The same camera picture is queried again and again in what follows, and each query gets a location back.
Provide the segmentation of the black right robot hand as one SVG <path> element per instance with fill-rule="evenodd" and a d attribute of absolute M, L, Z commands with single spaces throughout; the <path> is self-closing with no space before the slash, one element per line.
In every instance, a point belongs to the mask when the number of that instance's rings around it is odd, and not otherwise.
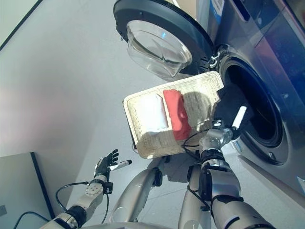
<path fill-rule="evenodd" d="M 230 130 L 232 132 L 232 138 L 231 141 L 235 141 L 241 134 L 241 123 L 244 119 L 245 113 L 247 111 L 246 106 L 241 106 L 237 112 L 237 115 L 235 116 L 232 125 L 230 126 Z"/>

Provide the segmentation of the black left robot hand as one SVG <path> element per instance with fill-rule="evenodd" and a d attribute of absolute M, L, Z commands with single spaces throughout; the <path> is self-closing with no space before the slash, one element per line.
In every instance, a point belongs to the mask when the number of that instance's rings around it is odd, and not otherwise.
<path fill-rule="evenodd" d="M 132 164 L 130 159 L 121 162 L 119 162 L 118 159 L 118 149 L 113 150 L 106 157 L 101 157 L 95 166 L 94 178 L 105 176 L 106 179 L 109 180 L 111 171 L 118 170 Z"/>

